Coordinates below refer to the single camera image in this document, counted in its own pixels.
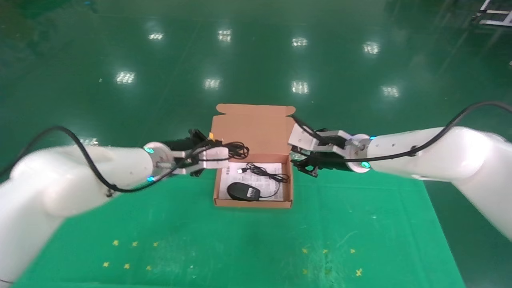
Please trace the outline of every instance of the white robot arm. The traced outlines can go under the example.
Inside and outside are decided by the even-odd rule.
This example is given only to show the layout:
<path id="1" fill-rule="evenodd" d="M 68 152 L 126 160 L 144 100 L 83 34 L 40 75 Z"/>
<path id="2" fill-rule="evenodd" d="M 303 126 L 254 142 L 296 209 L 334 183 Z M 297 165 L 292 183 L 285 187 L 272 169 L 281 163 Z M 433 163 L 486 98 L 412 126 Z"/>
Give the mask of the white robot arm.
<path id="1" fill-rule="evenodd" d="M 512 144 L 492 133 L 455 126 L 465 113 L 483 105 L 512 113 L 502 103 L 483 102 L 466 108 L 444 128 L 377 137 L 315 131 L 295 118 L 289 143 L 302 159 L 292 162 L 314 177 L 322 168 L 358 173 L 374 169 L 451 182 L 512 239 Z M 0 184 L 0 288 L 22 274 L 67 217 L 104 204 L 116 191 L 140 191 L 174 174 L 199 176 L 203 169 L 226 167 L 228 159 L 243 159 L 248 153 L 243 143 L 220 145 L 199 131 L 143 149 L 85 148 L 68 132 L 77 146 L 22 152 L 10 178 Z"/>
<path id="2" fill-rule="evenodd" d="M 242 143 L 230 144 L 191 130 L 188 138 L 144 148 L 78 145 L 21 155 L 10 178 L 0 184 L 0 288 L 22 274 L 67 217 L 106 203 L 116 191 L 135 192 L 171 174 L 199 176 L 203 169 L 227 167 L 229 158 L 243 158 L 240 149 L 246 149 Z M 86 155 L 113 189 L 93 173 Z"/>
<path id="3" fill-rule="evenodd" d="M 512 144 L 493 133 L 455 126 L 462 116 L 483 105 L 512 112 L 503 103 L 483 102 L 463 110 L 446 127 L 377 137 L 314 131 L 295 119 L 297 124 L 288 142 L 303 159 L 292 162 L 314 177 L 322 168 L 358 173 L 374 169 L 419 180 L 451 182 L 512 240 Z"/>

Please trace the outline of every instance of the box lid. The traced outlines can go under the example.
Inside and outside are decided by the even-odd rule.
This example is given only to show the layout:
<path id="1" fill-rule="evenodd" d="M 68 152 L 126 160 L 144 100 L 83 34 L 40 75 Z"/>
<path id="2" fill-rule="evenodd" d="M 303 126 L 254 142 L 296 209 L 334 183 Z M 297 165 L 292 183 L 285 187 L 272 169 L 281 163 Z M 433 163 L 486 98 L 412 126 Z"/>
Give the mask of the box lid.
<path id="1" fill-rule="evenodd" d="M 240 141 L 249 147 L 249 153 L 290 153 L 288 138 L 295 122 L 289 115 L 293 106 L 218 104 L 211 132 L 223 142 Z"/>

